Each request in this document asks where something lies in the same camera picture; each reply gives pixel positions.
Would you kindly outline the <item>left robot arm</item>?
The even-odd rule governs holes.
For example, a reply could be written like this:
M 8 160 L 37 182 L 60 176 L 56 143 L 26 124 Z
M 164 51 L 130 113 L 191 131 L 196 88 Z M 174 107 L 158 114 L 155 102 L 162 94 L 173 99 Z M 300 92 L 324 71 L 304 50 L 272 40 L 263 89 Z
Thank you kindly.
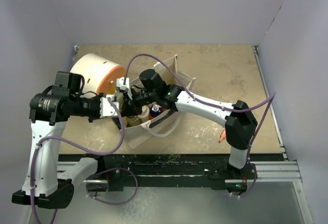
M 44 209 L 64 209 L 75 188 L 86 178 L 100 179 L 105 165 L 100 156 L 86 154 L 68 170 L 58 173 L 59 138 L 71 116 L 99 118 L 100 97 L 84 98 L 85 79 L 80 74 L 61 72 L 55 83 L 30 101 L 32 146 L 28 173 L 22 189 L 12 194 L 12 203 Z

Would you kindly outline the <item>white bottle beige cap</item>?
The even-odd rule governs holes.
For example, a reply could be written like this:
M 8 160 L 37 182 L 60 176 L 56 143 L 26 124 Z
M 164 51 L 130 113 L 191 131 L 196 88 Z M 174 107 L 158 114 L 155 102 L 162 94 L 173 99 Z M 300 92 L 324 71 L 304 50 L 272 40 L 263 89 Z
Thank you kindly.
M 149 118 L 150 118 L 149 113 L 150 113 L 149 107 L 148 106 L 142 106 L 141 114 L 138 116 L 141 123 L 145 123 L 146 121 L 149 120 Z

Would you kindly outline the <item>small square bottle dark cap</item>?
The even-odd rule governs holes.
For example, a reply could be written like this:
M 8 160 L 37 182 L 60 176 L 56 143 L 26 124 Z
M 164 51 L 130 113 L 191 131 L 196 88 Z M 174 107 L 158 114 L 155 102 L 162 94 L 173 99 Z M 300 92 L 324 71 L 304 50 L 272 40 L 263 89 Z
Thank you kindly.
M 127 116 L 127 125 L 128 127 L 139 126 L 141 121 L 138 116 Z

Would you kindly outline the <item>canvas tote bag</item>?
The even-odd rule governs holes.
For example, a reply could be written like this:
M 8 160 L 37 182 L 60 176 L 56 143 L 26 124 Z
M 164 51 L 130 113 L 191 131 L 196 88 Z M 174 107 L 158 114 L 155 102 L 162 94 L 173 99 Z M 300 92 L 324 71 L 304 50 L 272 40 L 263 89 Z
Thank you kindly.
M 178 55 L 163 61 L 167 67 L 157 62 L 153 70 L 157 72 L 166 84 L 179 85 L 178 79 L 192 90 L 196 78 L 182 72 L 178 67 Z M 166 137 L 172 133 L 183 117 L 181 112 L 165 110 L 156 118 L 150 119 L 138 126 L 125 128 L 124 139 L 131 149 L 135 149 L 151 137 Z

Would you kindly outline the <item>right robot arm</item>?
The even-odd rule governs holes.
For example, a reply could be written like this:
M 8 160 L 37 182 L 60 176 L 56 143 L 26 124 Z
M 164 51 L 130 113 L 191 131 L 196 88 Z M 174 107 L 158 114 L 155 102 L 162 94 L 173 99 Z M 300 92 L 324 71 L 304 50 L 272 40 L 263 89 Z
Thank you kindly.
M 226 140 L 231 146 L 229 175 L 240 178 L 246 173 L 249 146 L 258 122 L 245 102 L 222 103 L 198 96 L 185 87 L 168 85 L 153 69 L 144 70 L 139 79 L 142 86 L 137 88 L 133 88 L 126 77 L 116 81 L 117 90 L 123 93 L 123 116 L 141 115 L 142 108 L 149 106 L 152 117 L 168 110 L 211 120 L 224 127 Z

